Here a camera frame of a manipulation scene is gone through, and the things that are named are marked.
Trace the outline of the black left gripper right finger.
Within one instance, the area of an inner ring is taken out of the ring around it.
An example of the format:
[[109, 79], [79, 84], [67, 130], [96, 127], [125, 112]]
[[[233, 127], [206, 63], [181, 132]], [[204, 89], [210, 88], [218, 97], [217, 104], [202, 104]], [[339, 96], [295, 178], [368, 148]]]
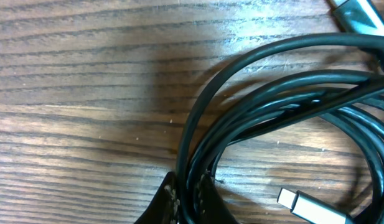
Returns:
[[199, 224], [238, 224], [218, 193], [209, 174], [203, 174], [198, 184]]

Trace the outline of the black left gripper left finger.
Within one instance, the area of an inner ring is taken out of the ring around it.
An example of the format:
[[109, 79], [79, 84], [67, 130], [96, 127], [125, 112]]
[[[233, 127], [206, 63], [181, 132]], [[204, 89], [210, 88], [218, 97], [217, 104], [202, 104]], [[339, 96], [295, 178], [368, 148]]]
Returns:
[[177, 224], [178, 206], [176, 174], [168, 172], [151, 203], [135, 224]]

